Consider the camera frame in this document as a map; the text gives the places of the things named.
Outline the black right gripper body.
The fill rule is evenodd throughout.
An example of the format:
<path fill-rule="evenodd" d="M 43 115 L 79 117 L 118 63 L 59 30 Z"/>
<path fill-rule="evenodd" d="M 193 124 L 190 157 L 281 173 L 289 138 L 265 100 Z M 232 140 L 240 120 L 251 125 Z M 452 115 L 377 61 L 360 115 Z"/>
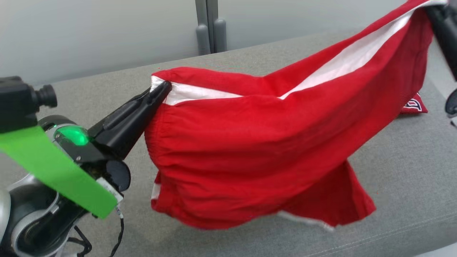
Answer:
<path fill-rule="evenodd" d="M 445 113 L 449 118 L 457 116 L 457 89 L 452 91 L 445 103 Z"/>

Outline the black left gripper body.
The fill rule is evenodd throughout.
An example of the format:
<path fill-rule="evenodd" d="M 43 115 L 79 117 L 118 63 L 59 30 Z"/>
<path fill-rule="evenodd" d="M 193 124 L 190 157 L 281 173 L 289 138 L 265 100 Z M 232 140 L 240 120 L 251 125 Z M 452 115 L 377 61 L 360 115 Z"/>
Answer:
<path fill-rule="evenodd" d="M 38 121 L 51 141 L 120 203 L 131 184 L 127 164 L 96 144 L 87 130 L 62 115 Z"/>

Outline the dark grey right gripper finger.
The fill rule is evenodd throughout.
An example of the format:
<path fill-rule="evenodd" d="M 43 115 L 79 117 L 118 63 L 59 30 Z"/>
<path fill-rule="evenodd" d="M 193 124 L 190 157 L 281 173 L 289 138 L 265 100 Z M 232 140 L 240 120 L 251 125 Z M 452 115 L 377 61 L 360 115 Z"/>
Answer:
<path fill-rule="evenodd" d="M 457 24 L 457 7 L 456 3 L 448 2 L 440 7 L 440 14 L 445 22 Z"/>
<path fill-rule="evenodd" d="M 428 6 L 425 11 L 452 76 L 457 80 L 457 25 L 442 19 L 440 6 Z"/>

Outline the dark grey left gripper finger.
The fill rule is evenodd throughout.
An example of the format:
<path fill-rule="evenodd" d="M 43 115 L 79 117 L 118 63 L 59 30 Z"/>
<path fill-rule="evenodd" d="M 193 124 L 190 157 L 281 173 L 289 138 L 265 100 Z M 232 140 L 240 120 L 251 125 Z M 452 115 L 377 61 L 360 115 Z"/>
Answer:
<path fill-rule="evenodd" d="M 142 93 L 94 125 L 94 142 L 124 160 L 153 119 L 167 93 Z"/>
<path fill-rule="evenodd" d="M 93 125 L 89 135 L 93 138 L 139 138 L 171 88 L 169 81 L 163 81 L 136 95 Z"/>

